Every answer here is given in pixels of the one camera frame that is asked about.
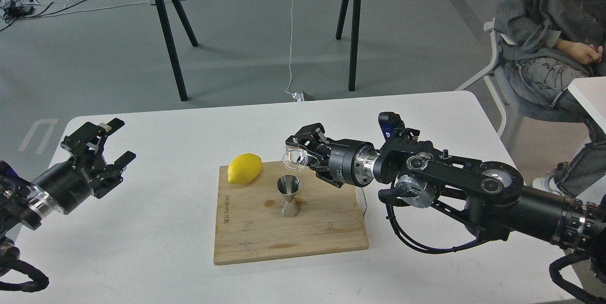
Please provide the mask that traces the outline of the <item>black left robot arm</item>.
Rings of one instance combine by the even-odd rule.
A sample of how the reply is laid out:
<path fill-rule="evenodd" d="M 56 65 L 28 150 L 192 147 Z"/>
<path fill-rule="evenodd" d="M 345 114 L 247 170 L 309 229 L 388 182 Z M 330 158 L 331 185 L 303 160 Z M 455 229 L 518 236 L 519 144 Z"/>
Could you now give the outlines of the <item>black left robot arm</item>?
<path fill-rule="evenodd" d="M 98 125 L 87 121 L 60 144 L 69 158 L 33 181 L 1 162 L 1 274 L 19 272 L 28 277 L 22 283 L 2 282 L 2 291 L 33 293 L 48 287 L 48 276 L 21 258 L 15 244 L 18 233 L 22 228 L 38 229 L 54 211 L 67 215 L 89 197 L 103 198 L 123 181 L 123 172 L 136 154 L 127 151 L 113 163 L 106 162 L 103 155 L 108 138 L 123 126 L 119 118 Z"/>

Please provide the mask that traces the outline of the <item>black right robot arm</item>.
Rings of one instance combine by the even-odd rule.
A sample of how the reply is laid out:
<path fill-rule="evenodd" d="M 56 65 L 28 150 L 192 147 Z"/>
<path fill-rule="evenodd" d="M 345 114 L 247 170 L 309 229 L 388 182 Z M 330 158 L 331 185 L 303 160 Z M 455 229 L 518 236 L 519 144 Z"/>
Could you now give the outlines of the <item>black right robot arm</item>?
<path fill-rule="evenodd" d="M 419 131 L 405 127 L 394 112 L 378 116 L 385 144 L 333 140 L 320 123 L 301 127 L 285 144 L 301 151 L 297 166 L 308 167 L 323 181 L 365 187 L 372 181 L 388 185 L 379 190 L 387 219 L 397 237 L 426 254 L 467 250 L 493 240 L 507 240 L 517 231 L 554 244 L 571 254 L 548 268 L 554 284 L 586 304 L 603 304 L 565 280 L 561 270 L 588 260 L 605 280 L 605 203 L 584 202 L 524 184 L 521 174 L 504 162 L 481 161 L 437 150 L 430 141 L 418 140 Z M 475 239 L 449 249 L 431 248 L 413 240 L 398 224 L 394 207 L 431 207 L 461 222 Z"/>

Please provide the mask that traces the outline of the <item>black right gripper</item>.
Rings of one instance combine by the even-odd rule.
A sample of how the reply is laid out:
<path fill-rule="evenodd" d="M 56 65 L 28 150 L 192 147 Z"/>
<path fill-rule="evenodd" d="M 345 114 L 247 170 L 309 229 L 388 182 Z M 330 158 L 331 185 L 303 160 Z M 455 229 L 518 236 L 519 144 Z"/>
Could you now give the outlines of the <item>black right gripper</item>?
<path fill-rule="evenodd" d="M 369 142 L 329 141 L 321 123 L 305 125 L 285 140 L 309 155 L 309 169 L 329 185 L 365 187 L 374 180 L 373 166 L 380 153 Z"/>

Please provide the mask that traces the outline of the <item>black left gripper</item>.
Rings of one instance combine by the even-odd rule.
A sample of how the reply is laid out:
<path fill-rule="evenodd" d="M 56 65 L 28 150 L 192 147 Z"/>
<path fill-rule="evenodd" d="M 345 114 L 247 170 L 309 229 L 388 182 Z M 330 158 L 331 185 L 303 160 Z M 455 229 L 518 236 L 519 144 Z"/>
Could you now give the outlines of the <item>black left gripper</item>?
<path fill-rule="evenodd" d="M 43 217 L 53 210 L 67 215 L 90 196 L 100 199 L 115 189 L 136 153 L 126 151 L 107 165 L 103 151 L 108 137 L 124 125 L 119 118 L 99 125 L 87 121 L 65 136 L 60 147 L 70 154 L 71 161 L 55 164 L 32 181 L 30 207 Z"/>

